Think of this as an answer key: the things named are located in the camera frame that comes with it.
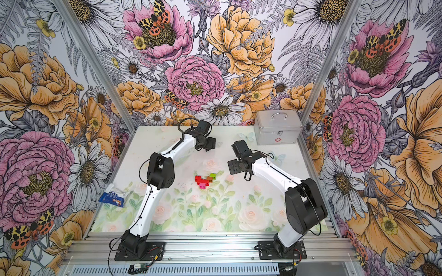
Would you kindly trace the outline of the long red lego brick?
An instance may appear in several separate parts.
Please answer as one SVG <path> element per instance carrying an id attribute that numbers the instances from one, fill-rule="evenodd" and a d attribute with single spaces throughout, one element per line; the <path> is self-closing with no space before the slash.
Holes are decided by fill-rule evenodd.
<path id="1" fill-rule="evenodd" d="M 210 182 L 208 182 L 206 179 L 202 179 L 202 182 L 199 184 L 206 184 L 207 186 L 209 186 Z"/>

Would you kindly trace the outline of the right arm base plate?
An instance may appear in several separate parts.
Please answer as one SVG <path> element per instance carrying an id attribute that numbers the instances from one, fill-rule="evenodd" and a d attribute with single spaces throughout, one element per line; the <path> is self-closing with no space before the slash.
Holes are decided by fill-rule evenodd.
<path id="1" fill-rule="evenodd" d="M 291 247 L 284 247 L 279 241 L 259 241 L 254 246 L 258 251 L 260 260 L 289 260 L 300 262 L 307 259 L 306 249 L 302 241 L 296 242 Z"/>

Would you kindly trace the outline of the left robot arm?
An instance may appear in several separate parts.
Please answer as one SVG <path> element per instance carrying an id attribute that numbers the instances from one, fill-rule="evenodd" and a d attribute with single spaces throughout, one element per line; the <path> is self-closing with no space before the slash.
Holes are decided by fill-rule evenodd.
<path id="1" fill-rule="evenodd" d="M 216 139 L 210 136 L 212 125 L 204 120 L 196 120 L 188 129 L 179 129 L 181 138 L 168 149 L 154 152 L 148 159 L 148 167 L 142 182 L 147 184 L 147 193 L 142 207 L 132 225 L 119 239 L 115 261 L 142 261 L 148 253 L 147 238 L 153 216 L 162 192 L 170 188 L 175 179 L 175 161 L 180 160 L 192 148 L 210 151 L 216 147 Z"/>

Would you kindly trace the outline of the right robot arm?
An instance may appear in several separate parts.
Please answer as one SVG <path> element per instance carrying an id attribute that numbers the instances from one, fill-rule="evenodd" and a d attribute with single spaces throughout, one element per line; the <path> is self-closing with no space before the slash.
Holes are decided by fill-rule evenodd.
<path id="1" fill-rule="evenodd" d="M 302 239 L 316 225 L 328 217 L 317 183 L 311 179 L 300 179 L 290 175 L 270 161 L 268 154 L 248 147 L 245 140 L 231 145 L 236 158 L 228 161 L 231 175 L 244 173 L 244 178 L 266 180 L 284 193 L 285 214 L 288 224 L 273 238 L 272 244 L 261 241 L 256 248 L 262 252 L 261 259 L 302 259 Z"/>

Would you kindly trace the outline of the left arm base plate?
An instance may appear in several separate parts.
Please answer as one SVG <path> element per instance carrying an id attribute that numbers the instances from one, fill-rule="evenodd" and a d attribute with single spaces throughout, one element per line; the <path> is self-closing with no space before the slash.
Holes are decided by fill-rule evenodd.
<path id="1" fill-rule="evenodd" d="M 165 246 L 166 243 L 162 241 L 148 241 L 142 243 L 140 254 L 134 254 L 130 252 L 129 249 L 126 249 L 124 246 L 119 245 L 114 260 L 117 262 L 151 262 L 152 260 L 161 261 L 163 258 Z"/>

